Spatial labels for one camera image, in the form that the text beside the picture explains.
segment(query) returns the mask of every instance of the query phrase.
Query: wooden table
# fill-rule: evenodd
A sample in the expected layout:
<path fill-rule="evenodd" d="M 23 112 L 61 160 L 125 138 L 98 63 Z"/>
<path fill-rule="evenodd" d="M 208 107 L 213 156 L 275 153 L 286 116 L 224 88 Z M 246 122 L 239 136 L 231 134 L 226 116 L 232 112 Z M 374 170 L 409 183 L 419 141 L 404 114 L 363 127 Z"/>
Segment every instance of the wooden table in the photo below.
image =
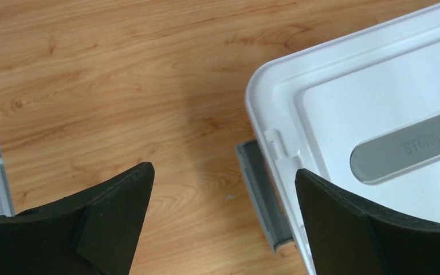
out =
<path fill-rule="evenodd" d="M 0 144 L 17 211 L 142 161 L 155 186 L 131 274 L 306 274 L 273 255 L 234 146 L 277 57 L 421 0 L 0 0 Z"/>

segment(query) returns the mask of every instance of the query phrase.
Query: gray plastic clip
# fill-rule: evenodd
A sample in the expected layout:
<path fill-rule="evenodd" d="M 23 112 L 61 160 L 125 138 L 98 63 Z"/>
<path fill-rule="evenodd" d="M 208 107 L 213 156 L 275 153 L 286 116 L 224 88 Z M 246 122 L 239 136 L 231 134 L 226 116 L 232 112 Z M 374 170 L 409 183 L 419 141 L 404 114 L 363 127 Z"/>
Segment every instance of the gray plastic clip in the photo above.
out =
<path fill-rule="evenodd" d="M 276 252 L 281 245 L 292 241 L 293 235 L 265 170 L 264 157 L 256 140 L 239 144 L 235 149 L 257 218 Z"/>

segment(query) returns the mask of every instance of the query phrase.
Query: wooden surface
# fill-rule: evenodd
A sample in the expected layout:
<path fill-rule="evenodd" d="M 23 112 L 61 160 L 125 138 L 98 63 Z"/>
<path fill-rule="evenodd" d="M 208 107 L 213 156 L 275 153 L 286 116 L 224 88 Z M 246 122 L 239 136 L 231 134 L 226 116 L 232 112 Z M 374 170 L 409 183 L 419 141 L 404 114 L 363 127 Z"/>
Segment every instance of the wooden surface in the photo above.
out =
<path fill-rule="evenodd" d="M 17 211 L 142 161 L 155 186 L 131 274 L 306 274 L 273 255 L 234 146 L 261 64 L 421 0 L 0 0 L 0 144 Z"/>

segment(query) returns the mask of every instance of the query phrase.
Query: gray oval panel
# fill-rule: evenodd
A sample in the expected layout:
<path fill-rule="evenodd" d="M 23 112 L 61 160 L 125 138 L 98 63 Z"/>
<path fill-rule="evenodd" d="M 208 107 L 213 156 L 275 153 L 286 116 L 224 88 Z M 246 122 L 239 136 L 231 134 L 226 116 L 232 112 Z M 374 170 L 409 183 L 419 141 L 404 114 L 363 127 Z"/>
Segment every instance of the gray oval panel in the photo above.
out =
<path fill-rule="evenodd" d="M 440 115 L 358 145 L 350 166 L 362 182 L 374 182 L 440 156 Z"/>

